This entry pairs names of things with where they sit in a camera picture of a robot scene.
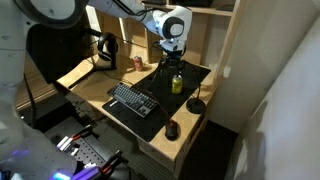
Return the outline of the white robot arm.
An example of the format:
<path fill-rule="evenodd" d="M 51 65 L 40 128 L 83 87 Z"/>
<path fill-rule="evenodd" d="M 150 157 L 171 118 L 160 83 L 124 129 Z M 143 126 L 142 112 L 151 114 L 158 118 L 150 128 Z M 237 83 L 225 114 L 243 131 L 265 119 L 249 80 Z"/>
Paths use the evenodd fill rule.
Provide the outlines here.
<path fill-rule="evenodd" d="M 136 0 L 3 0 L 1 37 L 10 37 L 2 52 L 2 77 L 22 79 L 26 36 L 34 24 L 66 29 L 76 24 L 87 6 L 106 14 L 133 18 L 149 31 L 162 37 L 164 50 L 177 52 L 185 47 L 190 30 L 192 11 L 177 6 L 164 12 L 147 8 Z"/>

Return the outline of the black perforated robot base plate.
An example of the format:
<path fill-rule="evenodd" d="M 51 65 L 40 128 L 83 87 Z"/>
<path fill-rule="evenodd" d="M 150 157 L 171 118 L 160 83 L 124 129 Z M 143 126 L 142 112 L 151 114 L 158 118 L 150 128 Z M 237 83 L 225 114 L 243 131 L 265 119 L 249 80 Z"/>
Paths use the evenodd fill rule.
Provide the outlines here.
<path fill-rule="evenodd" d="M 45 132 L 58 148 L 81 163 L 83 169 L 70 180 L 137 180 L 122 152 L 112 153 L 96 138 L 92 126 L 69 117 Z"/>

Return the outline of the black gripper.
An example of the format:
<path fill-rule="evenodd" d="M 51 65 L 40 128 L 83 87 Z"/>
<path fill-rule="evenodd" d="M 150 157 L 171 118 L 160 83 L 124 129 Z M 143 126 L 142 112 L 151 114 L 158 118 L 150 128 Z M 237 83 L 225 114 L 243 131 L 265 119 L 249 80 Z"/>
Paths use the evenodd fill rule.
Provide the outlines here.
<path fill-rule="evenodd" d="M 166 51 L 166 56 L 162 57 L 158 63 L 157 72 L 163 74 L 166 68 L 173 67 L 176 69 L 177 74 L 180 75 L 185 64 L 185 61 L 182 60 L 184 53 L 184 50 L 176 52 Z"/>

